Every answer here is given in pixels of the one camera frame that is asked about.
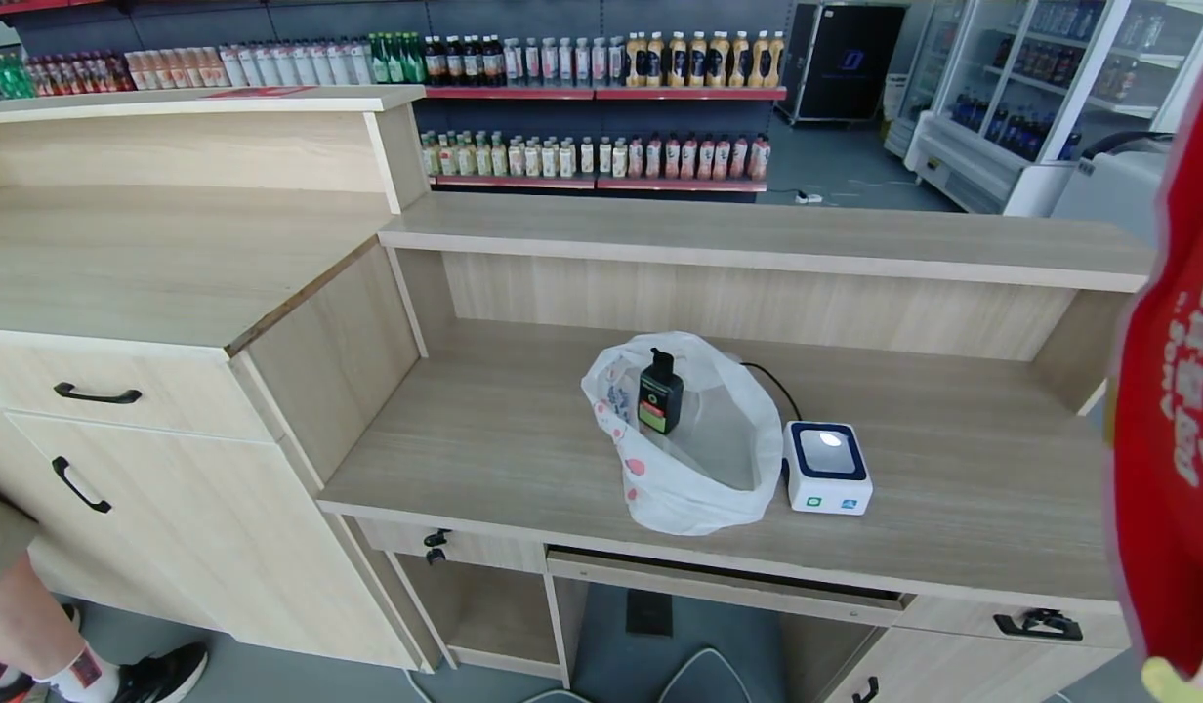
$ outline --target black cable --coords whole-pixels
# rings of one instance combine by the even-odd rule
[[[740,365],[741,366],[752,366],[752,368],[758,370],[759,372],[766,374],[766,378],[770,378],[771,382],[775,383],[775,385],[780,386],[780,389],[784,391],[784,397],[788,397],[788,403],[790,406],[793,406],[793,413],[796,414],[796,419],[799,419],[799,420],[804,419],[804,418],[801,418],[801,408],[798,408],[796,401],[793,401],[793,394],[789,392],[787,388],[784,388],[784,384],[780,383],[780,379],[777,379],[775,377],[775,374],[768,372],[768,370],[764,368],[764,366],[761,366],[761,365],[754,365],[753,361],[740,361]]]

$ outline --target plastic bag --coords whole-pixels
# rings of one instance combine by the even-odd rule
[[[651,348],[676,356],[681,420],[662,436],[636,419]],[[620,451],[633,520],[668,534],[710,534],[761,520],[784,457],[780,412],[743,366],[694,333],[642,333],[602,352],[580,380]]]

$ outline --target person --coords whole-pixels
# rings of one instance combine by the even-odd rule
[[[115,666],[76,628],[34,571],[38,525],[0,498],[0,703],[43,699],[54,686],[70,703],[178,703],[207,668],[207,645]]]

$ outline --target black handle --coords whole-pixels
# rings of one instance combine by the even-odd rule
[[[1061,614],[1061,610],[1035,608],[1023,613],[1020,616],[1023,622],[1014,622],[1014,619],[1008,615],[995,614],[992,615],[992,621],[996,622],[1000,632],[1011,637],[1083,642],[1083,628],[1079,627],[1078,622]]]
[[[853,703],[870,703],[871,701],[875,699],[875,697],[877,697],[879,695],[879,678],[878,677],[870,677],[866,680],[866,685],[870,685],[870,690],[866,691],[865,696],[858,696],[857,693],[854,693],[853,695]]]
[[[431,549],[435,549],[437,547],[445,547],[445,543],[449,542],[445,539],[445,536],[449,534],[450,531],[451,530],[445,530],[445,528],[434,531],[432,534],[428,534],[428,537],[423,538],[423,547]]]
[[[73,392],[75,390],[76,386],[67,382],[63,382],[55,386],[55,392],[58,392],[59,397],[70,397],[72,401],[89,401],[90,403],[129,406],[137,403],[137,398],[142,397],[142,391],[132,388],[120,392],[120,395],[81,395],[81,392]]]
[[[107,503],[106,500],[99,500],[97,503],[94,503],[93,500],[87,498],[85,495],[71,483],[70,478],[67,478],[67,474],[65,473],[66,468],[70,466],[67,463],[67,459],[54,457],[51,462],[51,466],[55,468],[55,475],[59,477],[59,480],[61,480],[63,484],[67,486],[67,489],[71,489],[71,491],[76,494],[77,498],[84,500],[85,506],[89,506],[90,509],[97,510],[99,513],[112,512],[112,504]]]

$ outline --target floor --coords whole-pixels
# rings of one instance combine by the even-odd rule
[[[771,120],[771,190],[759,203],[794,205],[798,190],[824,208],[932,209],[960,212],[931,187],[914,184],[896,156],[887,153],[873,125],[802,126]],[[589,589],[588,614],[576,668],[576,691],[595,703],[654,703],[666,681],[703,645],[731,660],[754,703],[783,701],[780,631],[775,615],[733,605],[676,599],[676,636],[633,637],[624,632],[623,592]],[[207,675],[188,703],[314,703],[338,698],[419,703],[401,670],[340,662],[239,644],[231,637],[123,610],[88,605],[84,636],[99,654],[130,662],[162,654],[185,642],[212,644]],[[521,703],[556,690],[557,681],[480,667],[442,669],[415,680],[435,703]],[[678,678],[662,703],[743,703],[743,695],[717,658],[700,658]],[[573,701],[550,695],[541,703]],[[1125,654],[1071,685],[1048,703],[1151,703],[1138,685],[1138,667]]]

